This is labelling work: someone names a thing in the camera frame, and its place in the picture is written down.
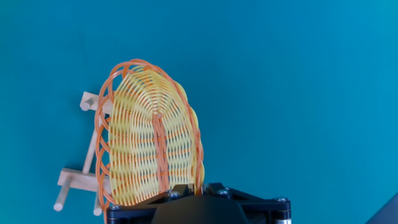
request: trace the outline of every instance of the black plastic base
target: black plastic base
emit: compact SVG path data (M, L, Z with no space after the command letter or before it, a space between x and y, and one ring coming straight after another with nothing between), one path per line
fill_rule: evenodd
M221 183L209 184L203 195L194 196L192 185L176 185L178 197L162 193L131 207L107 209L108 224L138 223L273 223L291 218L290 201L264 200Z

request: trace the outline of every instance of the wooden dowel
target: wooden dowel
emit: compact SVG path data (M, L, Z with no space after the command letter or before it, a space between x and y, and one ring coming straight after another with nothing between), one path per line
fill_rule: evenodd
M65 203L65 200L67 199L67 196L68 196L71 182L72 182L72 177L69 176L63 183L60 194L58 194L57 201L55 202L55 205L54 205L55 211L59 212L62 210L63 204Z
M98 198L98 191L95 193L95 203L94 203L94 215L100 216L102 214L102 209L100 205L100 199Z

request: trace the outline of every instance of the wicker basket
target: wicker basket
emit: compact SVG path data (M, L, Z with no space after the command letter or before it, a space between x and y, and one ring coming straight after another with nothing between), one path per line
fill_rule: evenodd
M113 80L119 75L123 80L114 91ZM105 118L102 108L108 100L113 109ZM205 171L198 120L180 84L155 65L131 60L113 68L98 102L96 178L103 210L110 203L134 205L175 184L194 183L200 194ZM110 194L103 186L106 175Z

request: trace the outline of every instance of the yellow woven strands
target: yellow woven strands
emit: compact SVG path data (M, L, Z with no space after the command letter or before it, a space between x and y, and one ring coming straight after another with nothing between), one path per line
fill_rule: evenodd
M112 80L118 75L123 80L112 91ZM103 96L106 88L109 95ZM105 120L100 106L108 99L113 109ZM108 199L105 204L101 197L103 209L109 203L134 205L175 184L193 183L200 193L204 168L197 116L183 88L159 67L143 60L115 67L99 94L96 129L96 175L99 192ZM108 143L101 137L104 129ZM109 153L106 166L102 163L105 151ZM105 175L111 194L104 191Z

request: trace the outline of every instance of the screw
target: screw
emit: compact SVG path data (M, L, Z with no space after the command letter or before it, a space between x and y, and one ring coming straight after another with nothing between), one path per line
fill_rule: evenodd
M169 192L167 195L171 198L175 198L180 196L180 192Z
M221 189L217 191L217 194L219 195L228 195L229 191L227 189Z
M121 206L121 205L111 205L111 206L109 206L109 208L110 208L111 210L119 210L119 209L122 208L122 206Z
M274 198L274 200L277 202L286 202L289 199L287 197L277 197L277 198Z

